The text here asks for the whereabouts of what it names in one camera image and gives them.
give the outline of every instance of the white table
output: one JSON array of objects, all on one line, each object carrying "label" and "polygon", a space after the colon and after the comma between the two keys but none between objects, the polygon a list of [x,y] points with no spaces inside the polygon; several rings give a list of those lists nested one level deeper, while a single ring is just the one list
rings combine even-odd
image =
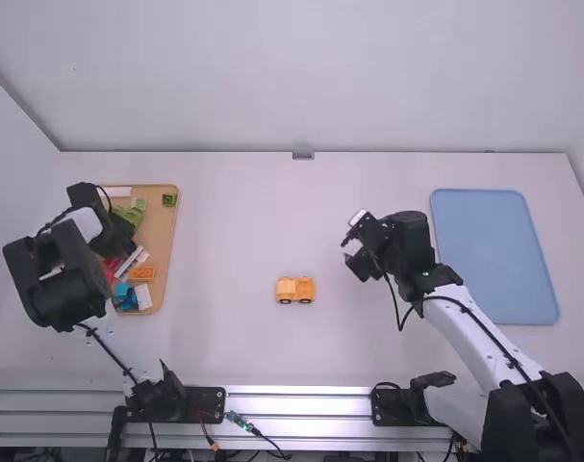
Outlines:
[{"label": "white table", "polygon": [[[49,216],[41,222],[66,205],[64,187],[78,181],[174,183],[181,190],[165,305],[154,316],[124,319],[118,335],[133,340],[143,354],[165,359],[186,383],[233,386],[241,395],[253,390],[246,399],[265,392],[251,386],[293,386],[286,393],[310,398],[313,390],[323,399],[339,390],[360,397],[364,404],[356,402],[360,407],[348,415],[363,419],[366,387],[379,380],[406,383],[440,370],[471,379],[426,322],[414,318],[403,333],[396,332],[385,283],[362,284],[346,268],[339,244],[349,217],[366,208],[378,217],[416,209],[430,218],[429,195],[437,188],[518,190],[528,202],[561,318],[554,326],[503,330],[547,370],[571,372],[584,385],[584,198],[565,154],[317,153],[314,161],[293,161],[291,153],[67,153],[55,168],[55,180],[42,192]],[[8,240],[33,232],[16,230]],[[316,302],[277,304],[274,284],[282,275],[313,276]],[[46,437],[50,444],[60,438],[68,445],[103,446],[110,404],[121,402],[113,392],[119,384],[114,364],[101,351],[36,327],[17,295],[8,294],[0,318],[0,411],[16,414],[0,415],[0,444],[26,445],[34,441],[30,438]],[[297,388],[315,385],[364,388]],[[8,389],[22,391],[8,395]],[[24,390],[41,392],[33,396]],[[81,392],[76,399],[73,392],[59,392],[68,390]],[[328,412],[310,405],[298,412],[340,413],[331,403]],[[261,406],[250,409],[256,416],[268,414]],[[19,414],[51,407],[69,414],[61,421],[25,420]],[[74,415],[90,409],[103,414]],[[330,448],[332,435],[321,446],[316,443],[311,431],[321,430],[315,421],[298,433],[298,425],[285,419],[292,410],[272,411],[280,416],[275,436],[284,446]],[[342,435],[337,449],[356,449],[353,438],[344,439],[352,434],[366,436],[371,449],[428,448],[409,439],[419,436],[404,433],[410,429],[374,433],[366,422],[360,433],[350,433],[340,419],[333,422],[338,424],[328,431]],[[313,443],[310,435],[304,442],[292,438],[307,428]],[[145,428],[134,429],[131,444],[148,446]],[[444,447],[445,430],[424,430],[433,438],[426,440],[433,445],[426,450]],[[190,425],[159,431],[178,446],[193,441],[186,435],[199,435]],[[229,442],[238,448],[252,444],[237,440]],[[201,444],[198,436],[194,442]]]}]

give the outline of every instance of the tabletop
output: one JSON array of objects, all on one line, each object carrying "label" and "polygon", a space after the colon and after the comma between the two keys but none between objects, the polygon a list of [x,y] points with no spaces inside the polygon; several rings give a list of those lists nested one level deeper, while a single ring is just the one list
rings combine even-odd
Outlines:
[{"label": "tabletop", "polygon": [[[565,154],[318,152],[298,161],[283,152],[65,153],[54,169],[40,193],[49,214],[42,223],[79,181],[180,189],[164,306],[123,318],[117,335],[192,384],[369,386],[441,370],[468,377],[427,322],[414,317],[396,331],[386,284],[358,281],[339,244],[361,208],[378,217],[421,210],[430,220],[438,188],[519,191],[561,317],[502,328],[548,371],[584,383],[584,198]],[[33,232],[16,229],[8,241]],[[286,275],[315,278],[316,301],[278,304],[275,283]],[[0,388],[15,383],[96,389],[120,377],[101,351],[31,323],[10,291],[0,316]]]}]

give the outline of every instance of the white robotic arm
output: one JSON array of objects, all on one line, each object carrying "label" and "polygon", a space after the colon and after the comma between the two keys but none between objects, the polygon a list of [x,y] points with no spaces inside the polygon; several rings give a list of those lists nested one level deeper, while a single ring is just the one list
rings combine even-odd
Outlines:
[{"label": "white robotic arm", "polygon": [[384,277],[390,284],[393,275],[401,297],[444,335],[481,390],[461,391],[449,372],[413,379],[408,390],[375,388],[373,422],[445,424],[481,449],[482,460],[584,460],[582,388],[570,374],[549,374],[529,359],[484,315],[462,278],[436,263],[426,215],[376,219],[362,210],[349,225],[342,246],[353,239],[363,246],[345,254],[346,265],[362,282]]}]

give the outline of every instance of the black cable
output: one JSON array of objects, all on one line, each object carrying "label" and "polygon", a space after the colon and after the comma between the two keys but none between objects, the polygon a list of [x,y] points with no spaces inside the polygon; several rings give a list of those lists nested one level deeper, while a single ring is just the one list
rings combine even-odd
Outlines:
[{"label": "black cable", "polygon": [[251,457],[249,457],[249,459],[246,462],[253,462],[253,459],[255,459],[255,457],[257,457],[259,453],[260,451],[256,450],[255,453]]},{"label": "black cable", "polygon": [[128,369],[124,364],[122,364],[122,362],[110,350],[110,348],[105,344],[105,342],[103,340],[101,340],[101,337],[99,337],[99,334],[97,334],[96,329],[93,329],[92,327],[90,327],[86,324],[82,324],[81,322],[77,322],[76,325],[78,327],[81,327],[84,330],[86,330],[87,337],[92,337],[93,339],[95,339],[95,342],[97,342],[103,348],[103,350],[106,353],[108,353],[108,355],[114,360],[114,362],[117,363],[118,366],[122,369],[122,374],[127,375],[129,378],[131,378],[131,380],[132,380],[132,382],[134,382],[134,384],[138,385],[138,380],[131,372],[131,369]]},{"label": "black cable", "polygon": [[379,382],[377,385],[372,387],[372,389],[375,390],[379,387],[390,387],[390,388],[396,388],[397,390],[400,390],[400,385],[393,383],[393,382]]},{"label": "black cable", "polygon": [[392,301],[394,302],[394,313],[396,314],[396,327],[398,328],[398,332],[402,332],[403,327],[405,327],[405,322],[407,322],[409,315],[411,315],[411,313],[414,311],[414,306],[412,305],[407,310],[407,312],[405,313],[405,316],[403,316],[403,321],[401,321],[400,320],[400,313],[398,312],[398,301],[396,300],[396,294],[394,293],[394,286],[392,285],[392,282],[390,281],[390,277],[383,269],[381,269],[381,266],[377,263],[377,260],[372,255],[370,256],[370,258],[372,258],[373,263],[381,271],[381,274],[384,276],[384,280],[386,281],[386,284],[388,284],[388,288],[390,289],[390,294],[392,295]]},{"label": "black cable", "polygon": [[95,185],[95,188],[97,188],[98,190],[100,190],[106,196],[106,199],[108,199],[108,214],[111,214],[112,213],[112,201],[110,200],[110,197],[108,196],[108,193],[100,185]]},{"label": "black cable", "polygon": [[577,460],[577,461],[580,460],[579,454],[576,453],[575,449],[573,448],[570,437],[568,436],[567,432],[565,431],[565,428],[561,425],[561,422],[559,422],[559,419],[558,419],[556,413],[552,410],[552,408],[548,404],[548,401],[546,400],[546,397],[544,396],[544,394],[533,383],[533,380],[531,380],[531,377],[529,377],[529,375],[524,371],[524,369],[522,368],[519,361],[514,356],[512,356],[512,353],[510,353],[505,346],[503,346],[503,344],[498,340],[498,338],[495,337],[495,334],[493,334],[493,332],[491,332],[490,329],[488,327],[486,327],[486,325],[484,325],[484,323],[478,317],[475,316],[475,314],[471,311],[471,309],[469,307],[465,306],[460,300],[457,300],[456,298],[451,298],[449,296],[444,296],[444,295],[429,295],[429,296],[425,296],[423,299],[421,299],[419,302],[417,302],[417,303],[419,303],[420,308],[422,310],[423,310],[423,303],[425,300],[449,301],[449,302],[457,305],[463,313],[469,315],[473,319],[473,321],[484,331],[484,333],[501,350],[503,355],[507,358],[508,361],[510,361],[510,364],[512,364],[512,366],[514,366],[514,368],[518,371],[518,373],[522,376],[522,378],[524,378],[524,380],[526,381],[530,390],[533,392],[533,394],[538,399],[538,401],[542,404],[542,406],[544,407],[544,410],[546,411],[546,414],[548,415],[550,420],[554,423],[554,426],[556,427],[557,432],[559,433],[559,436],[561,437],[561,439],[563,440],[565,445],[568,447],[568,451],[570,452],[573,459]]},{"label": "black cable", "polygon": [[[452,432],[452,437],[449,439],[449,446],[447,447],[447,452],[445,453],[444,462],[446,462],[447,459],[449,459],[449,456],[452,453],[452,448],[454,447],[454,439],[455,438],[456,438],[456,433]],[[424,457],[422,457],[422,454],[420,454],[419,452],[416,452],[416,454],[418,455],[419,460],[421,462],[426,462],[424,460]]]},{"label": "black cable", "polygon": [[401,332],[403,330],[403,327],[405,326],[405,322],[403,323],[400,322],[400,314],[398,313],[398,302],[396,301],[396,295],[394,294],[394,287],[392,286],[392,282],[390,282],[390,277],[388,276],[388,274],[385,271],[382,272],[384,279],[388,284],[388,288],[390,289],[390,294],[392,294],[392,300],[394,302],[394,312],[396,313],[396,327],[398,327],[398,332]]},{"label": "black cable", "polygon": [[[131,372],[131,369],[127,368],[122,361],[120,361],[116,355],[114,354],[113,351],[110,350],[110,348],[106,345],[106,343],[101,339],[101,337],[99,337],[99,334],[97,334],[97,330],[93,329],[92,327],[86,325],[86,324],[82,324],[81,322],[76,322],[76,325],[78,327],[83,328],[84,330],[87,331],[87,337],[92,337],[93,339],[95,339],[95,342],[97,342],[102,348],[103,350],[108,353],[108,355],[114,360],[115,363],[118,364],[118,366],[122,369],[122,374],[123,375],[127,375],[129,378],[131,378],[131,381],[134,382],[134,384],[138,385],[138,380],[136,379],[136,377],[133,375],[133,373]],[[153,440],[153,450],[155,451],[155,456],[152,460],[159,460],[159,448],[157,447],[157,437],[155,436],[155,429],[153,428],[153,423],[152,422],[147,422],[148,423],[148,429],[150,430],[150,437]]]},{"label": "black cable", "polygon": [[268,441],[276,448],[278,454],[276,452],[272,452],[270,450],[267,450],[267,453],[270,454],[272,457],[276,457],[277,459],[283,459],[283,460],[290,460],[293,457],[292,454],[285,454],[283,451],[281,451],[281,448],[279,448],[279,446],[276,443],[274,443],[271,439],[269,439],[266,435],[260,433],[258,436],[260,438],[263,438],[264,440]]}]

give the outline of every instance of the metal frame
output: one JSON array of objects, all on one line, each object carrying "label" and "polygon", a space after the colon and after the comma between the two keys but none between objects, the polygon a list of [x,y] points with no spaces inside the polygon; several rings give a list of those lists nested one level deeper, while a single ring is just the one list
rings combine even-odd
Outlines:
[{"label": "metal frame", "polygon": [[[445,452],[450,430],[376,427],[369,387],[227,386],[226,410],[251,420],[283,450]],[[105,447],[118,391],[0,390],[0,446]],[[206,449],[199,425],[155,424],[162,448]],[[224,449],[268,449],[232,423],[210,425]],[[148,426],[129,423],[125,447],[152,446]]]}]

